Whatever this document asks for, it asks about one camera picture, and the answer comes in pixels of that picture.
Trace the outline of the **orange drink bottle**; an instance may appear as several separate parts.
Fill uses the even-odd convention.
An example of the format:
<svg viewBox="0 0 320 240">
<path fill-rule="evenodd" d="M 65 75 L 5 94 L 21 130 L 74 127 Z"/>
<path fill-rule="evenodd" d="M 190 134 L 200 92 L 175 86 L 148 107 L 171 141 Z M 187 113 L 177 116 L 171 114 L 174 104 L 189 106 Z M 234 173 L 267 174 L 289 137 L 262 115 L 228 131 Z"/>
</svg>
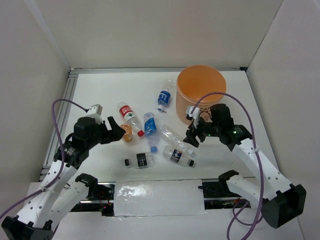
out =
<svg viewBox="0 0 320 240">
<path fill-rule="evenodd" d="M 132 127 L 127 123 L 122 124 L 120 127 L 123 130 L 125 130 L 125 133 L 122 136 L 122 139 L 127 143 L 131 142 L 132 141 Z"/>
</svg>

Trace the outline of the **clear unlabelled bottle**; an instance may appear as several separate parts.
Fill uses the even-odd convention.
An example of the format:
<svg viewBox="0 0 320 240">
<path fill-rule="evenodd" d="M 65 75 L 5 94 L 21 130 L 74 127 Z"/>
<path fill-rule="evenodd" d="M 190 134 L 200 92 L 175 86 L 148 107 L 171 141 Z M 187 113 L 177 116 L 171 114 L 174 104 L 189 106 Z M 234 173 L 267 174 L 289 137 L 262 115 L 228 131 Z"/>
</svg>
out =
<svg viewBox="0 0 320 240">
<path fill-rule="evenodd" d="M 172 145 L 177 150 L 181 152 L 185 152 L 190 156 L 194 153 L 194 150 L 189 147 L 185 142 L 183 142 L 183 138 L 176 133 L 169 126 L 162 124 L 159 128 L 159 136 L 162 140 L 164 140 L 167 144 Z"/>
</svg>

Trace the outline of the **dark label bottle black cap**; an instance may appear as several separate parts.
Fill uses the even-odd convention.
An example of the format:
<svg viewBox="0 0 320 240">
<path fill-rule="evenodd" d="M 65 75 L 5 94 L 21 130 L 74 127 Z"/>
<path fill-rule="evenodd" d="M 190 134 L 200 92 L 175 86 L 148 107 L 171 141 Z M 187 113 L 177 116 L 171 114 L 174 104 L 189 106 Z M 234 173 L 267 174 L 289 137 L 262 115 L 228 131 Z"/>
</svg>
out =
<svg viewBox="0 0 320 240">
<path fill-rule="evenodd" d="M 176 163 L 182 167 L 194 167 L 195 166 L 195 161 L 192 159 L 192 157 L 184 152 L 180 151 L 173 146 L 167 145 L 163 152 L 162 152 L 163 157 L 172 162 Z"/>
</svg>

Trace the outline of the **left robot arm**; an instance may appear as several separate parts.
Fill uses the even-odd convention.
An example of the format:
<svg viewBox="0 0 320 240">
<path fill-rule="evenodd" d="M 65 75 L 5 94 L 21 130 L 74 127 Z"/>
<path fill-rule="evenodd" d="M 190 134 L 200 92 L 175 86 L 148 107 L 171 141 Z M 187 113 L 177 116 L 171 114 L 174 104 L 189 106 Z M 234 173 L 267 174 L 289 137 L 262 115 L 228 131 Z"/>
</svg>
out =
<svg viewBox="0 0 320 240">
<path fill-rule="evenodd" d="M 98 179 L 87 173 L 76 176 L 68 189 L 65 186 L 93 147 L 117 142 L 125 134 L 112 116 L 107 120 L 110 129 L 97 114 L 77 120 L 38 190 L 26 197 L 27 204 L 14 217 L 4 218 L 1 227 L 8 239 L 51 240 L 61 220 L 78 202 L 97 197 Z"/>
</svg>

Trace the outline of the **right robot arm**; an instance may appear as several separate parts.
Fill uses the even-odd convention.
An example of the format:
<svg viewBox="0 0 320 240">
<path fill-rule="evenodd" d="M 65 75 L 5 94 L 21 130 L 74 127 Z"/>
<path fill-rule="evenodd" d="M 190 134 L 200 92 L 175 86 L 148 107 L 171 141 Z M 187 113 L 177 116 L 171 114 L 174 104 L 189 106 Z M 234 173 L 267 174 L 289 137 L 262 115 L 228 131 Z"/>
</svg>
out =
<svg viewBox="0 0 320 240">
<path fill-rule="evenodd" d="M 252 208 L 259 208 L 262 217 L 272 228 L 279 228 L 304 211 L 305 188 L 283 176 L 254 143 L 253 135 L 243 126 L 235 124 L 225 104 L 210 107 L 211 121 L 205 121 L 198 107 L 188 106 L 186 119 L 191 123 L 184 142 L 198 147 L 207 137 L 216 137 L 237 155 L 253 173 L 260 186 L 245 180 L 235 170 L 219 176 L 218 190 L 223 196 L 232 193 L 244 197 Z"/>
</svg>

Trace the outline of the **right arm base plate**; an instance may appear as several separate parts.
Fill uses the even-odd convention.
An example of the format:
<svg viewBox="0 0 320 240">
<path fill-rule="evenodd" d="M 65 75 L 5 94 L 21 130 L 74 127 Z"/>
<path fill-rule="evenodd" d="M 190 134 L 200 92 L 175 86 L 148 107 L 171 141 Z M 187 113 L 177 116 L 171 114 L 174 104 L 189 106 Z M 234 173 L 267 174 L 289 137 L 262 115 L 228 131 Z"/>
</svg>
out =
<svg viewBox="0 0 320 240">
<path fill-rule="evenodd" d="M 241 208 L 246 203 L 244 198 L 222 188 L 218 180 L 203 181 L 198 189 L 202 191 L 205 210 Z"/>
</svg>

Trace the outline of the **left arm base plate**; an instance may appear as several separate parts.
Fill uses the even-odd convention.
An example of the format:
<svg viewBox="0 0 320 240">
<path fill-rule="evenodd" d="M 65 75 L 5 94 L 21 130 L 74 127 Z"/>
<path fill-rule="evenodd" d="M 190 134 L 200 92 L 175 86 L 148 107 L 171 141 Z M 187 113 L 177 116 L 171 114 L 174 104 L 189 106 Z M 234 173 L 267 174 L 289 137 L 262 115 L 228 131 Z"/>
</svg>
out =
<svg viewBox="0 0 320 240">
<path fill-rule="evenodd" d="M 99 182 L 93 196 L 78 202 L 71 213 L 100 213 L 104 217 L 114 216 L 115 182 Z"/>
</svg>

